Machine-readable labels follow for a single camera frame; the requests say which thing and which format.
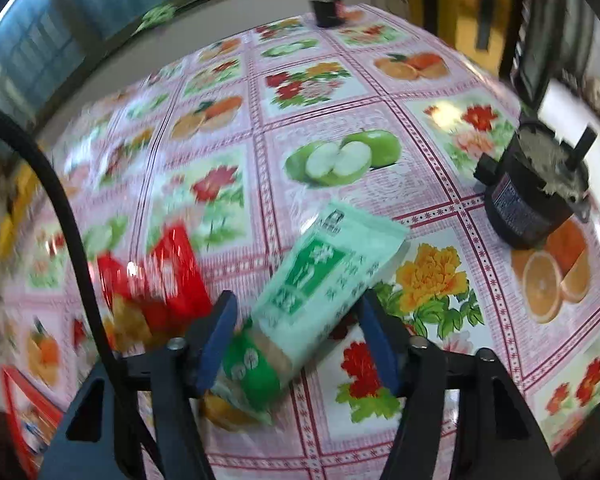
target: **black cable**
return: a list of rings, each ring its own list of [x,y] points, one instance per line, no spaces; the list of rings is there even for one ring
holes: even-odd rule
[[[144,445],[147,453],[154,461],[156,467],[162,472],[162,461],[158,446],[149,433],[138,410],[134,408],[135,402],[131,400],[131,392],[125,386],[122,372],[104,332],[93,283],[89,275],[87,256],[82,246],[82,238],[69,200],[62,188],[62,184],[46,156],[40,151],[36,143],[19,127],[9,116],[0,111],[0,140],[5,142],[14,152],[19,154],[31,167],[42,184],[43,189],[54,207],[58,223],[62,228],[69,258],[74,267],[75,279],[87,322],[93,335],[102,365],[109,377],[109,381],[116,394],[122,413],[136,434],[140,443]]]

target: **yellow flower print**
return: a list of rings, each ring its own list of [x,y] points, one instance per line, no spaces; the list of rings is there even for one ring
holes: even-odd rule
[[[456,272],[460,258],[455,247],[439,250],[420,244],[412,262],[398,268],[395,278],[402,286],[400,310],[412,312],[434,296],[461,294],[469,288],[466,272]]]
[[[338,72],[339,70],[342,70],[342,65],[337,62],[331,62],[310,66],[305,72],[309,77],[313,77],[314,75],[328,74],[329,72]]]

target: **black cup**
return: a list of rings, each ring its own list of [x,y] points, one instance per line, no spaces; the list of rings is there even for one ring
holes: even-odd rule
[[[342,25],[344,20],[338,16],[338,4],[342,0],[310,0],[314,8],[315,24],[320,28]]]

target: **snack package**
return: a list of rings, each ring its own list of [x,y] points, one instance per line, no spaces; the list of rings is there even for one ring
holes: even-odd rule
[[[142,262],[98,257],[107,305],[113,313],[116,349],[136,343],[152,348],[183,335],[190,322],[211,312],[196,257],[183,224],[165,227]]]
[[[234,335],[212,389],[262,422],[267,408],[360,295],[409,249],[408,228],[330,203],[302,234]]]

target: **floral tablecloth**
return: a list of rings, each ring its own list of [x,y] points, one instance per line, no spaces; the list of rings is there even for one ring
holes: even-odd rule
[[[183,219],[212,298],[234,291],[244,316],[327,201],[391,217],[410,226],[411,249],[376,286],[385,309],[446,349],[493,348],[557,450],[600,402],[599,215],[512,252],[472,173],[481,153],[506,147],[516,97],[404,20],[347,12],[331,30],[304,15],[237,34],[85,108],[49,156],[88,258],[137,260]],[[309,168],[327,143],[331,156]],[[16,366],[65,408],[93,345],[44,198],[22,231],[5,328]],[[448,475],[456,400],[449,392],[436,478]],[[400,406],[346,319],[275,425],[229,433],[201,420],[200,430],[218,478],[378,478]]]

